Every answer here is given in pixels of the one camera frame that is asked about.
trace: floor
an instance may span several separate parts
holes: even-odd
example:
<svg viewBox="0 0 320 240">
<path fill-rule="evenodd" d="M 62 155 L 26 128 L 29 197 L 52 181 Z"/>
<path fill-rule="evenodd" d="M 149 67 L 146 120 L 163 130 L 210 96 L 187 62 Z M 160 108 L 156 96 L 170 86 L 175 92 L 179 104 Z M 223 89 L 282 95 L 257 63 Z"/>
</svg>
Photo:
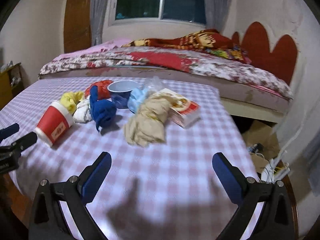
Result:
<svg viewBox="0 0 320 240">
<path fill-rule="evenodd" d="M 0 176 L 0 197 L 4 195 L 9 197 L 6 203 L 11 206 L 12 212 L 28 227 L 32 201 L 20 193 L 8 174 Z"/>
</svg>

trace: checkered bedsheet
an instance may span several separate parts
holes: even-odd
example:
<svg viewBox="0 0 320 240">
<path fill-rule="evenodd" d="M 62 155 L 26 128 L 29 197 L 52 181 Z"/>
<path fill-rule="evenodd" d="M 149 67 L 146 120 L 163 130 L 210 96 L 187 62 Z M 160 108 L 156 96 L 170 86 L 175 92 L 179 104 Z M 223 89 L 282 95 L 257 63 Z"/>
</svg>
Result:
<svg viewBox="0 0 320 240">
<path fill-rule="evenodd" d="M 64 92 L 85 90 L 103 79 L 143 82 L 142 78 L 118 77 L 39 80 L 0 111 L 0 128 L 15 122 L 20 125 L 20 131 L 2 145 L 32 131 L 50 103 Z M 111 170 L 87 208 L 109 240 L 215 239 L 236 205 L 230 202 L 212 169 L 213 154 L 223 152 L 246 177 L 257 178 L 255 169 L 217 89 L 187 82 L 164 83 L 197 102 L 201 120 L 185 130 L 170 121 L 165 144 L 141 148 L 126 143 L 121 128 L 132 113 L 118 109 L 116 122 L 104 135 L 91 121 L 76 124 L 53 148 L 38 140 L 22 153 L 20 168 L 11 172 L 15 185 L 33 198 L 41 179 L 66 181 L 107 151 L 112 156 Z M 243 239 L 250 236 L 261 208 L 259 204 Z M 63 210 L 74 237 L 80 239 L 65 203 Z"/>
</svg>

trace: floral bedspread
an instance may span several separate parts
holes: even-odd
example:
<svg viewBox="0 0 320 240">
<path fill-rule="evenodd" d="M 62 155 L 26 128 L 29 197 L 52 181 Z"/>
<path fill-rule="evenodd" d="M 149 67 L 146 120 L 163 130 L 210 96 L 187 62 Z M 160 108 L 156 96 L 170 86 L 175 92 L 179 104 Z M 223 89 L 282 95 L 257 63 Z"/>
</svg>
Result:
<svg viewBox="0 0 320 240">
<path fill-rule="evenodd" d="M 289 86 L 268 71 L 249 64 L 192 50 L 156 47 L 123 47 L 52 61 L 40 75 L 86 68 L 117 66 L 161 66 L 201 76 L 223 78 L 237 83 L 263 86 L 292 99 Z"/>
</svg>

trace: window frame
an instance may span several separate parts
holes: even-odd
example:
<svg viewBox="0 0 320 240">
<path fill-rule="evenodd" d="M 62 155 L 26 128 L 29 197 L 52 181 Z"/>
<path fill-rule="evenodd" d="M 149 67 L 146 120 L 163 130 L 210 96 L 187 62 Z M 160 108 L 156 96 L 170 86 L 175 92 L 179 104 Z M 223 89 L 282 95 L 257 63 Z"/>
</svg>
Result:
<svg viewBox="0 0 320 240">
<path fill-rule="evenodd" d="M 205 25 L 201 24 L 201 23 L 187 22 L 187 21 L 176 20 L 176 19 L 162 19 L 161 16 L 162 16 L 163 10 L 164 10 L 164 0 L 159 1 L 159 13 L 158 13 L 157 18 L 155 18 L 155 17 L 142 17 L 142 18 L 130 18 L 130 19 L 116 20 L 116 8 L 117 8 L 117 0 L 111 0 L 110 13 L 109 13 L 109 26 L 131 24 L 131 23 L 176 23 L 176 24 L 186 24 L 186 25 L 198 26 L 202 29 L 205 29 Z"/>
</svg>

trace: metal screw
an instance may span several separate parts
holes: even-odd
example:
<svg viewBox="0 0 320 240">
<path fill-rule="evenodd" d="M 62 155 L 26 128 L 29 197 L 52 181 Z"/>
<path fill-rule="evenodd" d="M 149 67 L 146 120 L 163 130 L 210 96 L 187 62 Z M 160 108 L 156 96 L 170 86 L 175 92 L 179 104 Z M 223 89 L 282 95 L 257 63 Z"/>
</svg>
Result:
<svg viewBox="0 0 320 240">
<path fill-rule="evenodd" d="M 247 182 L 249 182 L 250 184 L 255 183 L 256 180 L 253 177 L 247 177 Z"/>
<path fill-rule="evenodd" d="M 45 184 L 47 184 L 47 180 L 46 179 L 43 179 L 40 181 L 40 185 L 41 186 L 44 186 Z"/>
<path fill-rule="evenodd" d="M 76 182 L 78 180 L 78 177 L 77 176 L 71 176 L 70 178 L 69 178 L 69 181 L 71 182 L 71 183 L 74 183 L 74 182 Z"/>
<path fill-rule="evenodd" d="M 283 185 L 284 185 L 281 180 L 278 180 L 278 181 L 277 181 L 277 184 L 278 184 L 279 187 L 283 187 Z"/>
</svg>

